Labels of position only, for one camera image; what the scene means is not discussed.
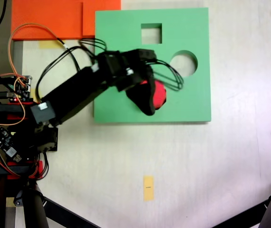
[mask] green foam board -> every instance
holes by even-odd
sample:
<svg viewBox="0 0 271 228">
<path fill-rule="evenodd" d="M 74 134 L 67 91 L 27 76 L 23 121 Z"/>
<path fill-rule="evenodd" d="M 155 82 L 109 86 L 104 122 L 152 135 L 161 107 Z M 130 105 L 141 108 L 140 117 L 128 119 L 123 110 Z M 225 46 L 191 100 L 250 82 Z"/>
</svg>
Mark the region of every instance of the green foam board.
<svg viewBox="0 0 271 228">
<path fill-rule="evenodd" d="M 162 25 L 161 44 L 142 44 L 141 28 Z M 108 50 L 152 49 L 167 63 L 186 51 L 197 60 L 197 70 L 184 78 L 184 87 L 167 89 L 167 102 L 153 116 L 146 116 L 115 87 L 94 101 L 97 123 L 206 122 L 211 120 L 209 64 L 209 20 L 207 8 L 121 10 L 96 12 L 96 37 L 107 43 Z M 164 66 L 157 72 L 171 76 Z"/>
</svg>

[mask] square hole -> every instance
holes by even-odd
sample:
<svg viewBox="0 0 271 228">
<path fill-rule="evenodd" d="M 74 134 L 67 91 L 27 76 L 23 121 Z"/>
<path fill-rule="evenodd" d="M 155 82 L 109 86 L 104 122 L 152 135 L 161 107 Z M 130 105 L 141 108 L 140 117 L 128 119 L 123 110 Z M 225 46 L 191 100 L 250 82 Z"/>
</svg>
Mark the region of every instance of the square hole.
<svg viewBox="0 0 271 228">
<path fill-rule="evenodd" d="M 142 44 L 162 44 L 162 24 L 141 24 Z"/>
</svg>

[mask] circular hole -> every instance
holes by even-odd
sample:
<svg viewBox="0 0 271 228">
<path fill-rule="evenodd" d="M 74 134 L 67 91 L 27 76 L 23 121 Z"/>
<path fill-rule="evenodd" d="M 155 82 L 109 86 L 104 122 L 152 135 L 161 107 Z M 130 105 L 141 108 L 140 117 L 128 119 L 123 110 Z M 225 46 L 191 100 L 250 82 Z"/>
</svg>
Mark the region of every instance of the circular hole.
<svg viewBox="0 0 271 228">
<path fill-rule="evenodd" d="M 179 72 L 182 77 L 193 75 L 198 68 L 198 60 L 190 51 L 178 51 L 170 61 L 170 65 Z"/>
</svg>

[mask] orange foam board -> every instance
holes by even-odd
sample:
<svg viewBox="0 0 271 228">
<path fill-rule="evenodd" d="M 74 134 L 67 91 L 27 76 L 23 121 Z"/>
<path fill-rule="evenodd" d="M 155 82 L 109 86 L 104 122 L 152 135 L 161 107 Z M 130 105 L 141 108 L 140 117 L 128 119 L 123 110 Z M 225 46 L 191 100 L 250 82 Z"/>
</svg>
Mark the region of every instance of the orange foam board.
<svg viewBox="0 0 271 228">
<path fill-rule="evenodd" d="M 61 39 L 80 39 L 83 29 L 83 0 L 12 0 L 11 32 L 24 23 L 49 27 Z M 21 28 L 13 40 L 49 40 L 43 28 Z"/>
<path fill-rule="evenodd" d="M 95 37 L 96 11 L 121 10 L 121 0 L 83 0 L 83 37 Z"/>
</svg>

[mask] white table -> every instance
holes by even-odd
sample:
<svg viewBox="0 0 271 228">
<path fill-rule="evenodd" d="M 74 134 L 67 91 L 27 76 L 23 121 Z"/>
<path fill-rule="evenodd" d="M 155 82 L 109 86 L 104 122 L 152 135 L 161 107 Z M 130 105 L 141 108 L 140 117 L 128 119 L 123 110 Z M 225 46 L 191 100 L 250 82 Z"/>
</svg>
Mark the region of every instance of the white table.
<svg viewBox="0 0 271 228">
<path fill-rule="evenodd" d="M 59 127 L 45 196 L 103 228 L 209 228 L 270 196 L 271 1 L 122 0 L 124 10 L 188 7 L 209 8 L 212 121 L 100 125 L 91 104 Z M 61 52 L 24 42 L 22 73 L 36 82 Z M 67 57 L 41 93 L 74 72 Z M 153 201 L 143 201 L 144 175 L 155 178 Z"/>
</svg>

